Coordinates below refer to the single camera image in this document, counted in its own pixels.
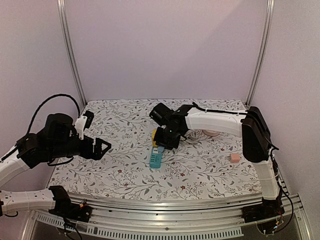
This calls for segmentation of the teal power strip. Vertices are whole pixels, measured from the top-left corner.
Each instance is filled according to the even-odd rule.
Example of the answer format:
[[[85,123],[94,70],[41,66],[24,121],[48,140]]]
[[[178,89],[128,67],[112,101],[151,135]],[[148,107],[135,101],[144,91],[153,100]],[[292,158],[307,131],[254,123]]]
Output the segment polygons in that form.
[[[151,150],[151,155],[149,159],[149,166],[152,169],[160,169],[162,163],[163,153],[158,152],[158,147],[153,147]]]

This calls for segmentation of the blue charger cube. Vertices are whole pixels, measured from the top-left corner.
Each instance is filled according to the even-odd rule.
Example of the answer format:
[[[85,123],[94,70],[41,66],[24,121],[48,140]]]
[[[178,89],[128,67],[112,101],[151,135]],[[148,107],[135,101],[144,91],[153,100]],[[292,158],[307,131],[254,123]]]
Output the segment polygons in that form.
[[[159,147],[157,148],[157,151],[158,151],[160,154],[162,154],[162,153],[164,152],[164,150],[165,150],[165,148],[164,148],[163,146],[159,146]]]

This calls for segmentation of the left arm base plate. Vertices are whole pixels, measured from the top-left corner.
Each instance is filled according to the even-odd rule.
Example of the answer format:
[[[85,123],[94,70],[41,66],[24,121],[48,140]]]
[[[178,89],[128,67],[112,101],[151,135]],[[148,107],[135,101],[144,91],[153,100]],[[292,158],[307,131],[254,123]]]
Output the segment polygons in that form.
[[[58,200],[55,202],[54,208],[48,210],[52,215],[84,223],[89,222],[92,211],[93,208],[87,204],[86,199],[80,203],[73,203],[70,199]]]

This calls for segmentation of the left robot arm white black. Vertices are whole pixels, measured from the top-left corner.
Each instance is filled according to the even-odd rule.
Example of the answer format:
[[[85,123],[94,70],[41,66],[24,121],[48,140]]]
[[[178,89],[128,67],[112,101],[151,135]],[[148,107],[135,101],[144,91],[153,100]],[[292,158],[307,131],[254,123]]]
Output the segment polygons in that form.
[[[94,114],[90,111],[76,121],[64,113],[48,115],[43,129],[38,133],[27,133],[1,158],[0,184],[4,185],[42,163],[55,167],[57,164],[54,161],[61,158],[67,158],[69,162],[75,156],[101,160],[112,145],[84,134],[93,118]],[[92,213],[92,207],[85,200],[73,203],[61,185],[37,191],[0,192],[1,215],[30,210],[47,210],[52,215],[82,222],[88,222]]]

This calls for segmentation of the pink charger cube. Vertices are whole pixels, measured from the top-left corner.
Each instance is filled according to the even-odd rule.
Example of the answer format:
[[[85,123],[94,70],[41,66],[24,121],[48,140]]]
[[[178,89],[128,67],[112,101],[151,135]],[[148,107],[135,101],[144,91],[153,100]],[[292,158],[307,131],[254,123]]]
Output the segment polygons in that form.
[[[241,156],[238,153],[231,153],[228,157],[230,163],[239,163]]]

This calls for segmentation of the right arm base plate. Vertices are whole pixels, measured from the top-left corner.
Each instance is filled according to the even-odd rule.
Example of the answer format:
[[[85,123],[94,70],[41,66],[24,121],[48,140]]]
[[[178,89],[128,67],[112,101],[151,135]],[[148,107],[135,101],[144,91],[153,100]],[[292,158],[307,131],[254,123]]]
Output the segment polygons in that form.
[[[241,212],[244,222],[251,223],[282,215],[285,210],[281,201],[266,200],[259,204],[244,206]]]

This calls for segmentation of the yellow cube socket adapter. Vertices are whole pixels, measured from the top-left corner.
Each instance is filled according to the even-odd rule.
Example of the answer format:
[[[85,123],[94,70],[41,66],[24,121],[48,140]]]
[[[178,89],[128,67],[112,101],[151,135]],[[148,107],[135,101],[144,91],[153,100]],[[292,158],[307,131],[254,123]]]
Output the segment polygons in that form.
[[[152,131],[152,135],[151,135],[152,146],[153,146],[154,148],[158,147],[158,145],[157,145],[157,143],[156,143],[156,141],[155,141],[156,132],[157,132],[157,130],[154,129],[154,130]]]

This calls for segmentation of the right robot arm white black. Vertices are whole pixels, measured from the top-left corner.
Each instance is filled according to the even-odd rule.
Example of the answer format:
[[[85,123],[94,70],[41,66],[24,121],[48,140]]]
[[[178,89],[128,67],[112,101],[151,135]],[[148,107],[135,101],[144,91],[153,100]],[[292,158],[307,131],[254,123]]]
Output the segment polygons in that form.
[[[227,133],[242,138],[242,154],[253,164],[262,190],[262,203],[258,213],[269,218],[278,210],[277,201],[282,191],[278,181],[278,168],[274,165],[271,132],[259,108],[251,106],[245,111],[205,109],[196,103],[184,104],[177,110],[158,103],[149,113],[158,124],[154,141],[167,150],[178,148],[180,140],[190,130]]]

